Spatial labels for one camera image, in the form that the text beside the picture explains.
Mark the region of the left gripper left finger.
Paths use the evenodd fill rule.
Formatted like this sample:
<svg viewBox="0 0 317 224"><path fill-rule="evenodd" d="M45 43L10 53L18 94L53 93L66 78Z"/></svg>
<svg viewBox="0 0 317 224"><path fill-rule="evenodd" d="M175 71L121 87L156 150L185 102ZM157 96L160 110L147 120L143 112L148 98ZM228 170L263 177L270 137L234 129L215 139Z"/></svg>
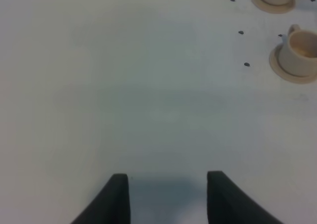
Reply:
<svg viewBox="0 0 317 224"><path fill-rule="evenodd" d="M73 224L129 224L130 196L126 174L114 174L72 222Z"/></svg>

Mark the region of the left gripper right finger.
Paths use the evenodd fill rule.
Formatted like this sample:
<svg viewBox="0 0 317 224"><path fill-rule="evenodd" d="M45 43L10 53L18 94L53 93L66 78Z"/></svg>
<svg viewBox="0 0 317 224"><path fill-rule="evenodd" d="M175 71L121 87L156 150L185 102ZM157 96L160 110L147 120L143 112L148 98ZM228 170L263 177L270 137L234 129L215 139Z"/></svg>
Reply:
<svg viewBox="0 0 317 224"><path fill-rule="evenodd" d="M222 171L207 174L207 216L210 224L281 223Z"/></svg>

